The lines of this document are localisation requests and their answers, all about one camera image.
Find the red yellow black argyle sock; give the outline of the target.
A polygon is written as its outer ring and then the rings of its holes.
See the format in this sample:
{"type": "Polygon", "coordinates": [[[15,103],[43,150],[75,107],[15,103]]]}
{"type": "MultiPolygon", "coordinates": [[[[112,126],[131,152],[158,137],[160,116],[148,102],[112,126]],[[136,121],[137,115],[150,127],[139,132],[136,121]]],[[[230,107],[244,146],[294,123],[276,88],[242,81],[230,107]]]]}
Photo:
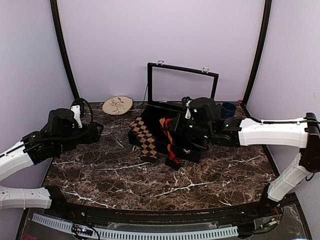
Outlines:
{"type": "Polygon", "coordinates": [[[178,171],[181,168],[181,164],[176,157],[177,148],[169,130],[169,123],[171,123],[172,121],[172,118],[161,118],[159,120],[159,123],[161,125],[163,133],[167,136],[169,140],[169,143],[167,144],[168,156],[165,160],[165,165],[169,166],[175,171],[178,171]]]}

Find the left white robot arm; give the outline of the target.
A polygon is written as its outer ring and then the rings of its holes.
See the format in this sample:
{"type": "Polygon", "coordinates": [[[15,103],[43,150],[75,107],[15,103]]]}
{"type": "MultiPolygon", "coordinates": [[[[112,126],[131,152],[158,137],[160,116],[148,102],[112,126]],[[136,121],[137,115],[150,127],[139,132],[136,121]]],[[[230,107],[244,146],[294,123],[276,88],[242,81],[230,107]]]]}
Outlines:
{"type": "MultiPolygon", "coordinates": [[[[76,149],[78,145],[93,144],[100,140],[104,126],[90,119],[81,121],[85,108],[90,117],[93,110],[89,102],[77,98],[70,108],[57,108],[48,114],[45,126],[24,136],[21,141],[0,155],[0,179],[38,165],[47,159],[59,158],[62,153],[76,149]]],[[[0,188],[0,208],[50,209],[60,218],[67,218],[70,206],[57,186],[41,188],[0,188]]]]}

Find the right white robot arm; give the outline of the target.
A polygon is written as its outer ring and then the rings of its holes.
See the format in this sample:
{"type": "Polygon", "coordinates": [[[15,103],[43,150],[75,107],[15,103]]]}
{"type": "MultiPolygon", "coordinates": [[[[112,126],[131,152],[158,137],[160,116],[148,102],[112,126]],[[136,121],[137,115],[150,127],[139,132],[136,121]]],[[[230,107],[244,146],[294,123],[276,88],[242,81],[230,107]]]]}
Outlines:
{"type": "Polygon", "coordinates": [[[308,112],[305,117],[286,120],[221,118],[212,98],[182,99],[184,113],[160,120],[169,138],[167,149],[175,161],[173,134],[206,140],[213,145],[239,147],[251,145],[291,146],[299,149],[291,164],[265,188],[265,195],[255,205],[255,213],[266,217],[284,196],[310,174],[320,171],[320,123],[308,112]]]}

